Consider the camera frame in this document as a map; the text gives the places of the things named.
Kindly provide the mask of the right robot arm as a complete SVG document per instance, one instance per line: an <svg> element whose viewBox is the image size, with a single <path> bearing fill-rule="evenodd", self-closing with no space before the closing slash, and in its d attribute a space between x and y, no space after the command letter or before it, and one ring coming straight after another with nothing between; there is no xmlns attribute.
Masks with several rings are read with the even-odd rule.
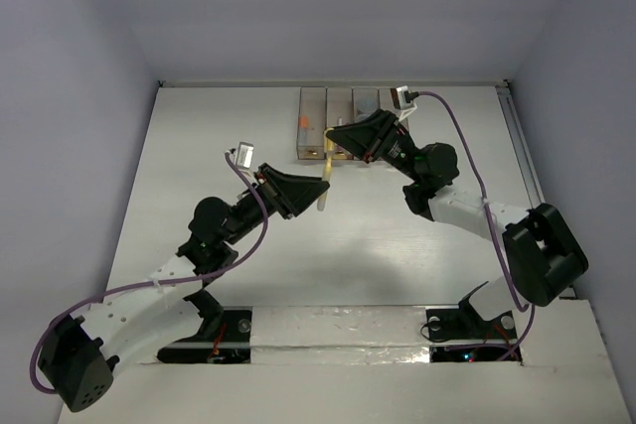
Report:
<svg viewBox="0 0 636 424"><path fill-rule="evenodd" d="M524 209L492 202L485 191L459 189L453 184L459 175L454 147L417 147L393 113L378 110L361 122L330 128L325 136L357 159L382 160L410 178L402 192L413 214L493 244L502 275L461 301L457 324L465 335L483 335L513 309L549 305L587 271L587 257L556 207Z"/></svg>

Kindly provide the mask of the orange clear highlighter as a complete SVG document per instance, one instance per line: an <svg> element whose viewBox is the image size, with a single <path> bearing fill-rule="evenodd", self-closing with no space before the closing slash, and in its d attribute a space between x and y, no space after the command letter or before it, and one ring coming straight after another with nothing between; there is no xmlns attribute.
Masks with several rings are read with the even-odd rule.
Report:
<svg viewBox="0 0 636 424"><path fill-rule="evenodd" d="M310 129L310 120L309 117L303 115L299 118L298 125L298 146L306 147L308 144L308 133Z"/></svg>

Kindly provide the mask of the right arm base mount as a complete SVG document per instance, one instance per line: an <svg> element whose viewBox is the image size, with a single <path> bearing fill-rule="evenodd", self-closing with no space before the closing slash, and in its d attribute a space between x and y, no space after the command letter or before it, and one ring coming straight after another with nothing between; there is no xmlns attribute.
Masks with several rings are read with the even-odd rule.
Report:
<svg viewBox="0 0 636 424"><path fill-rule="evenodd" d="M515 351L518 334L511 313L484 321L459 308L427 310L420 334L430 344L429 360L434 363L522 359Z"/></svg>

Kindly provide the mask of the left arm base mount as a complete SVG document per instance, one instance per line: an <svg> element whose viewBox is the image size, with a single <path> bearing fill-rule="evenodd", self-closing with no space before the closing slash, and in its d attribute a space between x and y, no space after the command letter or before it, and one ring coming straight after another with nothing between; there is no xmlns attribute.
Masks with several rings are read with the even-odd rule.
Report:
<svg viewBox="0 0 636 424"><path fill-rule="evenodd" d="M165 364L247 364L251 361L252 308L225 310L220 327L210 338L192 336L161 349L156 359Z"/></svg>

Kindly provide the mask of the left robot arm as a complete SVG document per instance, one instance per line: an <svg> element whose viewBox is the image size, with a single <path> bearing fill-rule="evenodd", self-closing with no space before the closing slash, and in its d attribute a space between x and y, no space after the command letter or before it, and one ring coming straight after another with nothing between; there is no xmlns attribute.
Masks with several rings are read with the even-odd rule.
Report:
<svg viewBox="0 0 636 424"><path fill-rule="evenodd" d="M234 245L274 214L301 215L329 189L319 177L259 166L234 205L217 197L196 205L190 236L149 277L85 299L53 318L34 349L30 376L73 412L104 396L128 366L188 336L213 337L224 309L207 286L247 261Z"/></svg>

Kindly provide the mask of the clear jar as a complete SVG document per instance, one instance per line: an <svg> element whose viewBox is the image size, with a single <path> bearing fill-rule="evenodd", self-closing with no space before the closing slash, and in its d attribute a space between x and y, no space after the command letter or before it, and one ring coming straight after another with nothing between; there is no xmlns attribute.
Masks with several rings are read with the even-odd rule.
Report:
<svg viewBox="0 0 636 424"><path fill-rule="evenodd" d="M369 116L379 108L378 103L371 98L362 98L355 101L357 116Z"/></svg>

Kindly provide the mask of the yellow highlighter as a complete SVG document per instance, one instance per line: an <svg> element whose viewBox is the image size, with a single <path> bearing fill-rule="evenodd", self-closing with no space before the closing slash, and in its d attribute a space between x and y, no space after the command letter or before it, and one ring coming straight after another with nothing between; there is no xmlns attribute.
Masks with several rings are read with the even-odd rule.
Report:
<svg viewBox="0 0 636 424"><path fill-rule="evenodd" d="M325 182L327 186L330 186L332 172L333 172L333 157L327 156L325 161L325 166L323 169L323 174L322 174L322 181ZM322 212L326 208L327 197L328 197L328 190L325 190L323 194L318 198L317 210L319 212Z"/></svg>

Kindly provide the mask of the yellow highlighter cap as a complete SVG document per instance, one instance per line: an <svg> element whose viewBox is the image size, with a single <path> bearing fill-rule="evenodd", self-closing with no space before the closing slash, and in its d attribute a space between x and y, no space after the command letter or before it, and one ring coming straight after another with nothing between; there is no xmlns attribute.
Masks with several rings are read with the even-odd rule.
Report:
<svg viewBox="0 0 636 424"><path fill-rule="evenodd" d="M324 131L324 151L325 161L330 163L333 160L334 154L337 150L336 144L328 137L328 133L332 131L332 128L327 128Z"/></svg>

